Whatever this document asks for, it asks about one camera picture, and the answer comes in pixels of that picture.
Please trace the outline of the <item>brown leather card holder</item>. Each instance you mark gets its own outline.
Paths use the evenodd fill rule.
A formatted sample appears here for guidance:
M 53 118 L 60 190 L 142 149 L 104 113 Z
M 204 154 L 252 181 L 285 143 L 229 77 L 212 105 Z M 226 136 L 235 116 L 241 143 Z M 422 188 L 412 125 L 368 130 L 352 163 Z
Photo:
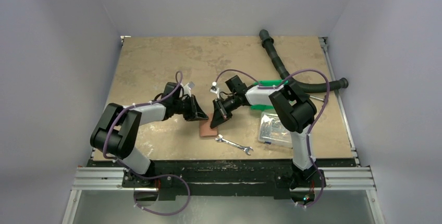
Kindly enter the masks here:
M 211 138 L 218 135 L 218 129 L 210 127 L 212 119 L 213 113 L 208 115 L 207 120 L 202 120 L 199 122 L 199 136 L 201 138 Z

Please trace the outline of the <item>green plastic bin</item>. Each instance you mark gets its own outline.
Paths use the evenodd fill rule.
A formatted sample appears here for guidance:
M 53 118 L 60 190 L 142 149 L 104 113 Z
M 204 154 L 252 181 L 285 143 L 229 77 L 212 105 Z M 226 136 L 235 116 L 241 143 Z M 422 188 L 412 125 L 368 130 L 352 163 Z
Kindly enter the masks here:
M 251 105 L 251 109 L 264 111 L 273 109 L 273 104 L 269 96 L 282 89 L 280 86 L 282 80 L 264 80 L 255 82 L 250 86 L 245 94 L 247 102 Z

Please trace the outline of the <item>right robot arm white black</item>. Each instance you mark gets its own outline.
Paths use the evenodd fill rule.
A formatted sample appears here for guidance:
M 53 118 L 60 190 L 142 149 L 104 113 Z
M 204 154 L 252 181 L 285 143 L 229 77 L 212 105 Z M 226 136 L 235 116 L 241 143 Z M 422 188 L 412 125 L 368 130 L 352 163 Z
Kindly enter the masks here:
M 214 112 L 210 123 L 216 128 L 232 118 L 240 106 L 272 106 L 282 126 L 289 132 L 293 150 L 291 188 L 309 184 L 318 172 L 311 148 L 311 133 L 315 117 L 319 115 L 314 103 L 294 79 L 285 79 L 278 85 L 247 86 L 238 75 L 228 79 L 230 94 L 213 100 Z

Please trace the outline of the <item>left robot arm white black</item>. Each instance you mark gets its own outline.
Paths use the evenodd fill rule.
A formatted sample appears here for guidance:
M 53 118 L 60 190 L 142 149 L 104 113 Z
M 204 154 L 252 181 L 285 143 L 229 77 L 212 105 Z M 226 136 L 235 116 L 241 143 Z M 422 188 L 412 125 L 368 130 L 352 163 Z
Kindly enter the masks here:
M 189 89 L 168 82 L 158 101 L 135 106 L 108 104 L 91 134 L 90 144 L 117 158 L 136 173 L 137 183 L 149 187 L 155 182 L 155 172 L 149 169 L 153 162 L 135 147 L 138 129 L 147 123 L 165 121 L 175 114 L 182 115 L 185 121 L 208 120 Z

